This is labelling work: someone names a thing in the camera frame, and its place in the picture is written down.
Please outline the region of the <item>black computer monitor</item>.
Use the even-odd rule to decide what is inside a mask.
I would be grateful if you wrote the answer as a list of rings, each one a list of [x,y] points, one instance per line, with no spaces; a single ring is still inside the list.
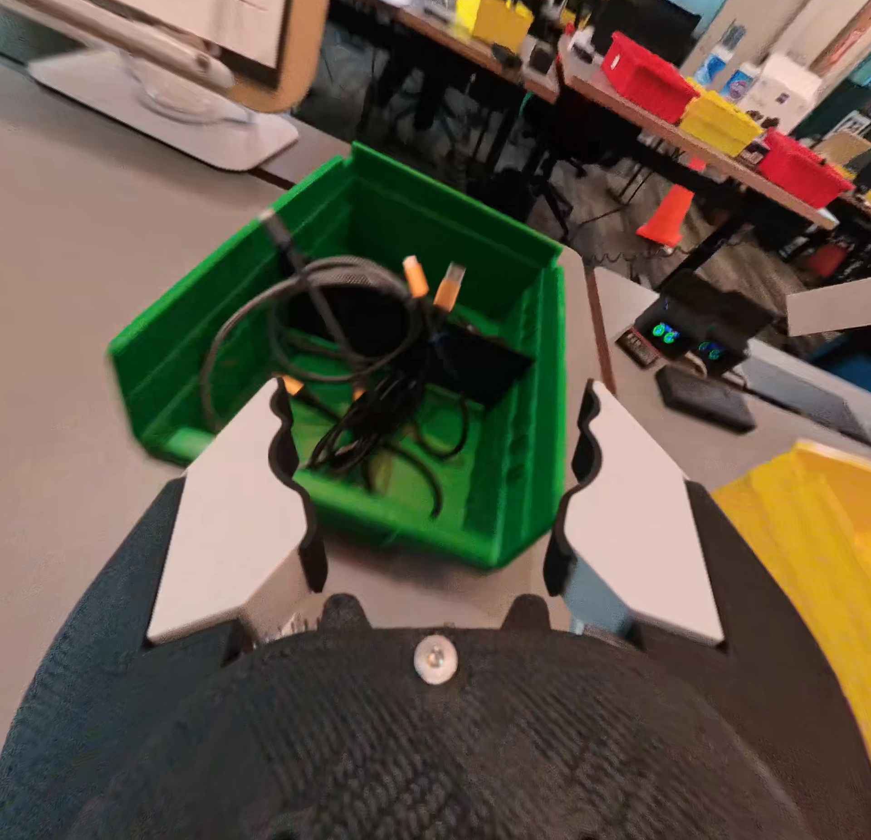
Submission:
[[[593,19],[592,46],[605,55],[620,32],[673,66],[680,66],[692,48],[701,16],[671,0],[607,0]]]

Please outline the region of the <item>black cable yellow tie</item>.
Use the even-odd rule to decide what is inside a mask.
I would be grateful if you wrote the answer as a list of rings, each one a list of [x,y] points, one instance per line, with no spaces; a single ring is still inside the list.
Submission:
[[[358,472],[368,493],[375,492],[373,462],[376,454],[386,452],[410,464],[428,485],[432,498],[430,518],[437,519],[443,509],[443,491],[436,475],[419,457],[409,453],[399,443],[390,441],[385,432],[371,426],[371,421],[361,414],[356,415],[353,404],[340,415],[316,396],[301,381],[288,374],[277,374],[289,399],[317,412],[330,427],[313,449],[306,469],[311,472],[328,472],[334,477]]]

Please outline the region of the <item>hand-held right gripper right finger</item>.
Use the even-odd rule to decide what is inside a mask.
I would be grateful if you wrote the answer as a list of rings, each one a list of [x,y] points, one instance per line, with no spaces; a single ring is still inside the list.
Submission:
[[[543,566],[569,631],[625,639],[649,625],[717,648],[725,635],[680,468],[599,381],[587,382]]]

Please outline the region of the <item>long wooden table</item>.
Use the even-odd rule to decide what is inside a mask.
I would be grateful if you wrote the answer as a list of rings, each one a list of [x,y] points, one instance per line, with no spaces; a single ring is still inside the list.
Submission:
[[[414,5],[399,9],[396,20],[409,29],[455,51],[467,60],[483,66],[491,72],[499,73],[491,50],[479,41],[473,40],[463,29],[456,27],[453,22],[436,18]],[[526,90],[551,104],[563,102],[570,95],[585,98],[594,105],[602,106],[620,116],[634,127],[688,154],[692,159],[702,160],[710,170],[718,171],[725,177],[745,186],[745,191],[737,192],[735,195],[740,208],[754,197],[765,197],[787,209],[791,214],[802,216],[809,224],[819,229],[833,230],[839,224],[837,218],[828,212],[803,203],[740,160],[728,157],[617,95],[599,67],[582,63],[572,52],[570,41],[561,40],[558,51],[556,64],[548,74],[537,73],[524,66],[514,73],[503,74],[502,77],[519,79]]]

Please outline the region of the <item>white cardboard box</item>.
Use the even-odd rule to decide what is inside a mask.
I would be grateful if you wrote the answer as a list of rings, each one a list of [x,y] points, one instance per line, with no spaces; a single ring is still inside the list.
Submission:
[[[821,84],[816,74],[786,55],[774,53],[751,87],[754,102],[749,103],[749,109],[763,121],[777,121],[775,128],[789,134],[816,106]]]

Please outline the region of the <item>black divider plate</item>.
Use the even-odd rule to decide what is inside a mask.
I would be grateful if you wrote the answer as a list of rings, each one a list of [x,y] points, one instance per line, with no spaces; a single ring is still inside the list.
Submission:
[[[493,411],[527,376],[535,359],[498,336],[446,321],[435,340],[430,384]]]

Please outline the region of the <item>red plastic bin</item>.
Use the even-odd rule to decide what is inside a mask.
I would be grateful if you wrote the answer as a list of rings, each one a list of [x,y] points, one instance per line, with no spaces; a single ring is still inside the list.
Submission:
[[[617,95],[672,126],[701,95],[674,66],[620,31],[612,35],[601,70]]]
[[[768,151],[757,173],[801,202],[820,211],[853,190],[824,159],[778,130],[767,129],[761,139]]]

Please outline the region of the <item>grey desk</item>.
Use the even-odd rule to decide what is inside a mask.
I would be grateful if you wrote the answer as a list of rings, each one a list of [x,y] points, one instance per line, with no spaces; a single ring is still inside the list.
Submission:
[[[2,64],[1,723],[67,617],[179,476],[131,439],[106,348],[280,197]]]

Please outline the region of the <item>green plastic bin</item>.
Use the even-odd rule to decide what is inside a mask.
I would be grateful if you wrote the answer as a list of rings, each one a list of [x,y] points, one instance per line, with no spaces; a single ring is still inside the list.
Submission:
[[[350,156],[323,165],[267,208],[289,227],[306,258],[369,258],[406,283],[403,259],[422,266],[434,302],[448,268],[464,269],[446,321],[498,336],[535,364],[493,411],[467,400],[468,441],[457,457],[439,461],[413,443],[409,428],[395,441],[436,475],[443,509],[430,518],[422,476],[386,452],[373,462],[375,492],[358,472],[334,477],[306,469],[330,424],[290,399],[297,483],[321,523],[371,544],[400,543],[438,551],[494,570],[552,528],[563,493],[566,453],[564,286],[561,246],[536,230],[354,144]],[[222,325],[246,302],[291,276],[258,219],[219,247],[126,327],[109,345],[133,433],[150,455],[187,469],[218,433],[205,423],[199,374]],[[378,358],[407,330],[397,299],[368,285],[334,284],[325,298],[351,344]],[[213,400],[227,425],[277,374],[301,381],[340,415],[354,388],[370,387],[386,367],[351,384],[303,381],[302,372],[344,376],[351,368],[301,293],[240,324],[213,373]],[[451,448],[461,430],[459,395],[429,384],[419,425],[430,443]]]

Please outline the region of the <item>black flat pad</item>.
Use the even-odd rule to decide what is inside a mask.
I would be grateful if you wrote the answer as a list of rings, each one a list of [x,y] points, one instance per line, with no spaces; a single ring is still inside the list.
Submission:
[[[736,434],[757,427],[744,396],[724,385],[668,366],[656,373],[656,384],[670,411]]]

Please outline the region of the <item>large yellow plastic bin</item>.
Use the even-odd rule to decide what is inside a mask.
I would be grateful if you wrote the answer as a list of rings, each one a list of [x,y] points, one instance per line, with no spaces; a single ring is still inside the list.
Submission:
[[[797,609],[869,750],[869,458],[799,441],[714,501]]]

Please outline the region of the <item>black device green display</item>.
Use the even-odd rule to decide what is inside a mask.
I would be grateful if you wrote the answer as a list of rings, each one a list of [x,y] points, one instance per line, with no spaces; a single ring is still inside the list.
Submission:
[[[687,312],[671,302],[658,302],[633,323],[633,330],[663,360],[674,362],[695,347]]]
[[[690,354],[699,361],[708,377],[723,377],[747,358],[743,345],[730,345],[716,338],[703,338]]]

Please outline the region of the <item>blue label wipes canister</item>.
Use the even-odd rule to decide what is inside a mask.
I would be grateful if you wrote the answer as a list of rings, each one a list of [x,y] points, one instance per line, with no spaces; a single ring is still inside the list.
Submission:
[[[732,105],[737,105],[748,94],[760,73],[760,67],[743,63],[726,80],[721,89],[721,97]]]
[[[693,75],[693,80],[702,88],[709,88],[714,80],[725,70],[737,45],[746,35],[746,27],[732,22],[721,40],[708,52]]]

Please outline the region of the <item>wooden document stand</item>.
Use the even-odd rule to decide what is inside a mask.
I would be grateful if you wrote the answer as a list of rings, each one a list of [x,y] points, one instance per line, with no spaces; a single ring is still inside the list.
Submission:
[[[298,140],[330,0],[288,0],[277,65],[253,63],[114,0],[2,0],[83,42],[35,60],[41,86],[219,171],[250,172]]]

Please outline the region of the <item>orange traffic cone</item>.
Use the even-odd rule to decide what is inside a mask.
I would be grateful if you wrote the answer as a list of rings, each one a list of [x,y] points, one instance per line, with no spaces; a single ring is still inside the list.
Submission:
[[[689,213],[694,193],[673,186],[649,220],[640,226],[636,235],[668,249],[676,248],[681,240],[681,225]]]

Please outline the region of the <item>grey USB hub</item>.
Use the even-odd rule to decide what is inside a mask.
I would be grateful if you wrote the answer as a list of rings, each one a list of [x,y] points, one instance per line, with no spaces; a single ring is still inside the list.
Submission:
[[[326,332],[338,347],[340,359],[351,368],[350,373],[344,376],[317,375],[306,371],[301,373],[303,381],[326,385],[351,384],[385,368],[412,347],[424,327],[419,304],[412,298],[409,285],[403,283],[397,274],[369,258],[355,255],[306,258],[297,247],[289,227],[271,209],[263,212],[258,222],[277,257],[289,261],[292,273],[287,280],[261,291],[235,311],[222,325],[209,345],[200,369],[199,390],[205,423],[214,433],[222,432],[227,425],[227,420],[216,411],[213,400],[212,377],[215,366],[222,348],[248,315],[262,309],[269,309],[268,319],[273,321],[274,310],[283,302],[288,302],[301,293],[309,297]],[[378,358],[363,356],[361,352],[354,348],[325,298],[325,289],[334,284],[364,284],[370,289],[398,300],[407,317],[407,330],[396,348]]]

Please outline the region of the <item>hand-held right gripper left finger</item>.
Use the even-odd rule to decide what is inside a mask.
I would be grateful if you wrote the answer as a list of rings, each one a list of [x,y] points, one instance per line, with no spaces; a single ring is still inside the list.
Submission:
[[[299,455],[290,397],[274,378],[185,471],[147,628],[152,646],[228,622],[259,645],[290,631],[325,587],[328,563]]]

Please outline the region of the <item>grey side table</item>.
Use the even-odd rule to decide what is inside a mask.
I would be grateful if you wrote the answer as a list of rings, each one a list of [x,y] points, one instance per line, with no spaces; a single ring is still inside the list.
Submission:
[[[784,454],[798,441],[869,460],[867,445],[752,396],[747,398],[747,405],[757,426],[744,435],[665,407],[656,371],[641,369],[615,344],[615,339],[656,301],[657,295],[607,269],[593,271],[588,288],[599,301],[603,328],[600,337],[608,354],[604,377],[609,389],[692,481],[712,491]]]

